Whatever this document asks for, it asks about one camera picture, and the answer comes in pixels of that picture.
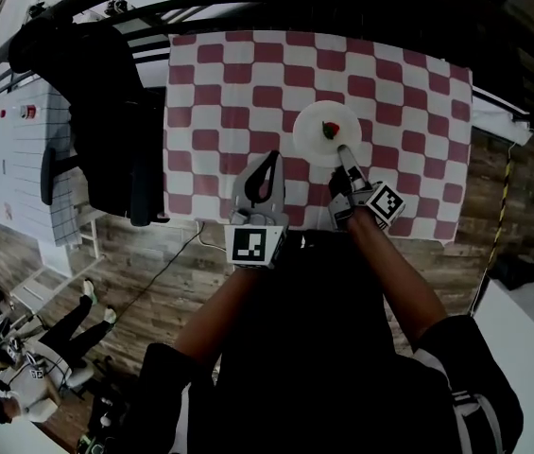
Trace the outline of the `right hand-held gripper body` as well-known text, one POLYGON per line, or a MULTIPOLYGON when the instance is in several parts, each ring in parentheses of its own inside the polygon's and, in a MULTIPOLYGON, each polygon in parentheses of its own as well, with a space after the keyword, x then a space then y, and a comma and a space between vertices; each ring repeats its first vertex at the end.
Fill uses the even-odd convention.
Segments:
POLYGON ((346 221, 357 208, 369 211, 380 230, 386 230, 405 209, 404 199, 386 182, 365 186, 347 194, 337 194, 328 211, 336 229, 346 227, 346 221))

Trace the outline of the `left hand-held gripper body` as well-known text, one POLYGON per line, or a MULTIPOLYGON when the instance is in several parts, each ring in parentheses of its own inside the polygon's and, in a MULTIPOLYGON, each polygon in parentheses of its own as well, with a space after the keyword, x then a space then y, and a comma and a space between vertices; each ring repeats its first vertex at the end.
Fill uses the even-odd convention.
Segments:
POLYGON ((235 209, 224 226, 227 261, 239 268, 273 269, 288 223, 283 213, 235 209))

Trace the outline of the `white round plate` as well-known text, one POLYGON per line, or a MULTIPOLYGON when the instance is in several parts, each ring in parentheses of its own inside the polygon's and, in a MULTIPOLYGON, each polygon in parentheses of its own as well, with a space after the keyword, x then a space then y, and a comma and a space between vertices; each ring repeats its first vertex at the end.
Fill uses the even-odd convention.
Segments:
POLYGON ((297 116, 293 125, 293 141, 298 154, 312 166, 335 168, 340 165, 337 149, 341 145, 356 151, 362 141, 362 130, 355 113, 346 105, 317 101, 297 116), (334 140, 322 133, 323 122, 335 122, 340 130, 334 140))

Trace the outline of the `person's right forearm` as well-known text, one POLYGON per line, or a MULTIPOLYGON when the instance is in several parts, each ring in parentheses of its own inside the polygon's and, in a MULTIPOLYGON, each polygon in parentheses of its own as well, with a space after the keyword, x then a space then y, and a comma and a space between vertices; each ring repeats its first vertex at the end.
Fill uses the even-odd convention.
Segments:
POLYGON ((384 296, 409 343, 447 317, 439 296, 405 260, 369 210, 353 209, 347 228, 379 280, 384 296))

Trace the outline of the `person's left forearm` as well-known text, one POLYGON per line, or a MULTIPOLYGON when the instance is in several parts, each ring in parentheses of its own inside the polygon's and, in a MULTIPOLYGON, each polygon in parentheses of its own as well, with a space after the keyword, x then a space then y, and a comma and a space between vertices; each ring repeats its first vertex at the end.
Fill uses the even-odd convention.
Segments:
POLYGON ((262 274, 263 271, 253 269, 235 270, 185 324, 175 340, 174 349, 212 370, 262 274))

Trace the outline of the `red checkered tablecloth table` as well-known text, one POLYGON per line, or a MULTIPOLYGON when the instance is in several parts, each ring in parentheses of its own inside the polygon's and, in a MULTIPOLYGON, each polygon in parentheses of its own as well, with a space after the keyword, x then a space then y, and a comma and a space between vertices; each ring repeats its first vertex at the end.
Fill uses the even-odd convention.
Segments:
POLYGON ((296 149, 298 115, 318 101, 354 112, 353 155, 405 209, 396 237, 452 241, 466 191, 472 75, 415 51, 335 35, 232 31, 171 43, 164 111, 164 208, 224 223, 236 176, 278 150, 292 227, 327 230, 328 169, 296 149))

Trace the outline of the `yellow black striped tape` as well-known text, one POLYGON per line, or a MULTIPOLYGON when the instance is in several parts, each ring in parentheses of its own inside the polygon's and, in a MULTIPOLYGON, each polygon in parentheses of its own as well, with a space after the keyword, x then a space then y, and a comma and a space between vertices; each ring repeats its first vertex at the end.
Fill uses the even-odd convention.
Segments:
POLYGON ((508 189, 509 189, 509 182, 510 182, 510 174, 512 169, 512 150, 515 147, 515 144, 512 144, 508 147, 507 151, 507 160, 506 160, 506 166, 505 166, 505 173, 504 173, 504 180, 503 180, 503 189, 502 189, 502 197, 500 201, 500 209, 499 209, 499 216, 498 216, 498 222, 497 227, 494 235, 494 239, 491 245, 491 251, 486 267, 486 271, 489 271, 491 269, 494 257, 496 255, 496 251, 499 245, 500 236, 502 234, 503 230, 503 224, 504 219, 506 215, 506 208, 507 208, 507 200, 508 200, 508 189))

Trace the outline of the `person's black clothing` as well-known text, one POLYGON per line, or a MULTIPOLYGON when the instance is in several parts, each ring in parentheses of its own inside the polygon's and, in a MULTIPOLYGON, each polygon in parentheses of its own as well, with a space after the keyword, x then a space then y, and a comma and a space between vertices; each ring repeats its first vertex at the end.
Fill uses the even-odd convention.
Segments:
POLYGON ((148 346, 105 454, 513 454, 524 414, 472 317, 412 346, 349 231, 259 271, 212 370, 148 346))

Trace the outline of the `white platform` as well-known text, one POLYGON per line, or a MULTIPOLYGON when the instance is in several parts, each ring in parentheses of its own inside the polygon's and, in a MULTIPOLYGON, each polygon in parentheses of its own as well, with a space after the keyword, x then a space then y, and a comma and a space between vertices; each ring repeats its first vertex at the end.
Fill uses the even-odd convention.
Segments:
POLYGON ((471 123, 474 128, 520 147, 532 136, 528 112, 478 87, 473 88, 471 123))

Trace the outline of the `black office chair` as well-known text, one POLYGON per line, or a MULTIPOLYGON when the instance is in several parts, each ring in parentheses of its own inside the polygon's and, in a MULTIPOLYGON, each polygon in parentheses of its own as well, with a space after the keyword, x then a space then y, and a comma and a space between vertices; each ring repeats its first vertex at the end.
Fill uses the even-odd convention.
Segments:
POLYGON ((38 75, 68 102, 91 206, 138 227, 157 220, 164 212, 164 97, 144 87, 123 34, 38 17, 10 41, 9 64, 38 75))

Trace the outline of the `black box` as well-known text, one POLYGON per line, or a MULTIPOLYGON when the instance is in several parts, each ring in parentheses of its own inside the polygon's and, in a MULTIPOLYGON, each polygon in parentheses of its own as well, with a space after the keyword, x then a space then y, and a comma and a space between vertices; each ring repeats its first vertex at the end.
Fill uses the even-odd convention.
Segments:
POLYGON ((499 255, 491 269, 491 278, 498 280, 508 290, 520 288, 534 282, 534 261, 519 255, 499 255))

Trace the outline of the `white stool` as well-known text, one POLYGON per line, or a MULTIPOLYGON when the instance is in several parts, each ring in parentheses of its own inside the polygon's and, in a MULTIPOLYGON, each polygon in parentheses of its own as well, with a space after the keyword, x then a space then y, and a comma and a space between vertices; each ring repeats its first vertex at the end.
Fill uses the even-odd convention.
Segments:
POLYGON ((97 224, 96 222, 103 218, 106 213, 100 210, 94 209, 89 203, 83 203, 76 208, 77 214, 77 226, 80 231, 80 236, 83 240, 90 241, 93 246, 93 253, 95 259, 102 258, 102 252, 99 245, 97 224))

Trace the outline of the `white counter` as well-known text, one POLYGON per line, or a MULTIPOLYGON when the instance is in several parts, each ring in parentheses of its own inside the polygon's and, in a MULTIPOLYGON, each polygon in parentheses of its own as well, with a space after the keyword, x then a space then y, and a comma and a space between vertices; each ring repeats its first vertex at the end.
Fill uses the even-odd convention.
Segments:
POLYGON ((516 302, 520 294, 491 280, 474 319, 523 410, 524 429, 514 454, 534 454, 534 320, 516 302))

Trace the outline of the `white grid cloth table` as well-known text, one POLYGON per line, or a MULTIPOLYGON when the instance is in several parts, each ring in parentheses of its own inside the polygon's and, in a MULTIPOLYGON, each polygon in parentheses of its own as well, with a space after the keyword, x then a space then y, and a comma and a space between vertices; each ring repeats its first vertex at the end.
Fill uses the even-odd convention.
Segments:
POLYGON ((45 149, 70 154, 69 118, 69 102, 43 79, 0 96, 0 224, 57 247, 81 240, 71 174, 57 177, 50 205, 41 198, 45 149), (21 118, 26 104, 34 119, 21 118))

